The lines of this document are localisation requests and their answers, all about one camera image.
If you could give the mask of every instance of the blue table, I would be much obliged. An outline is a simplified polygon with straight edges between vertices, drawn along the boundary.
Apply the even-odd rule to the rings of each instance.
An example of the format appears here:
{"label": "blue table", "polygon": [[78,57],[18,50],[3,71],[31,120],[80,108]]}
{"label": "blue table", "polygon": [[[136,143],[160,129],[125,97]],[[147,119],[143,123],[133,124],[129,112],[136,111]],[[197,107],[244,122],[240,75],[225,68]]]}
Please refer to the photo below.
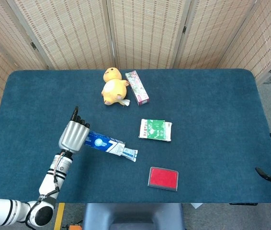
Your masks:
{"label": "blue table", "polygon": [[[138,149],[136,163],[84,147],[59,202],[271,202],[271,140],[253,75],[243,69],[137,70],[150,97],[103,104],[104,70],[16,71],[0,106],[0,198],[36,200],[71,112]],[[173,123],[171,142],[139,139],[142,118]],[[179,172],[178,191],[147,186],[151,166]]]}

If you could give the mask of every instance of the gray floor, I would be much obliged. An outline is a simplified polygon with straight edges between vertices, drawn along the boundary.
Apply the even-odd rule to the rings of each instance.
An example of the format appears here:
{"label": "gray floor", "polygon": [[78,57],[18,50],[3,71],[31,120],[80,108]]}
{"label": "gray floor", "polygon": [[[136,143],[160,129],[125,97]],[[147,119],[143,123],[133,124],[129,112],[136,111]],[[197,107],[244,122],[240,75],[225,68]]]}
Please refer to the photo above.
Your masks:
{"label": "gray floor", "polygon": [[[263,84],[258,90],[271,130],[271,84]],[[83,204],[66,204],[62,226],[82,220],[84,209]],[[190,204],[184,204],[183,211],[188,230],[271,230],[271,204],[259,204],[254,207],[203,204],[198,209],[194,209]],[[51,223],[40,229],[54,229],[54,221],[55,216]],[[0,229],[27,228],[17,223]]]}

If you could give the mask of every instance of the yellow floor tape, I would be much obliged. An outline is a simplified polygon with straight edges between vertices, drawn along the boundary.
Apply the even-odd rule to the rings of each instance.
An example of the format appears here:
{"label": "yellow floor tape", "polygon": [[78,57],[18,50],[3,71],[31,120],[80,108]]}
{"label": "yellow floor tape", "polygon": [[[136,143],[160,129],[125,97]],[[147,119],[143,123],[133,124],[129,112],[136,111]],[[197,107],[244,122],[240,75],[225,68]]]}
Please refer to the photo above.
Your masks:
{"label": "yellow floor tape", "polygon": [[54,230],[61,230],[61,222],[63,218],[64,205],[65,203],[59,203]]}

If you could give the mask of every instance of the yellow plush toy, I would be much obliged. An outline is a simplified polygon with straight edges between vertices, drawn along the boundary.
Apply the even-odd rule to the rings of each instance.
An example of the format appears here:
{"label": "yellow plush toy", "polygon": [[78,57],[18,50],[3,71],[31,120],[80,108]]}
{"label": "yellow plush toy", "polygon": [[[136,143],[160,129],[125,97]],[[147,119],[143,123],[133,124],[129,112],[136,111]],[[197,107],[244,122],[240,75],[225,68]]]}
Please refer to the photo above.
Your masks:
{"label": "yellow plush toy", "polygon": [[122,105],[129,105],[129,100],[124,100],[126,97],[129,85],[128,81],[122,80],[122,75],[117,68],[108,68],[103,75],[103,80],[106,82],[102,90],[103,101],[106,105],[111,105],[118,102]]}

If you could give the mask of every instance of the red sponge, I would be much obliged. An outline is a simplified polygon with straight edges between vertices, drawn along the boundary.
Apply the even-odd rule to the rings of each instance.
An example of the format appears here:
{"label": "red sponge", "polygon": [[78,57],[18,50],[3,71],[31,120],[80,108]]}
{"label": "red sponge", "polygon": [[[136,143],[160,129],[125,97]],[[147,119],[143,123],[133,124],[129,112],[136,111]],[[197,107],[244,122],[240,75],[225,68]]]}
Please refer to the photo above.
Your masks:
{"label": "red sponge", "polygon": [[148,186],[177,191],[178,172],[171,169],[150,167]]}

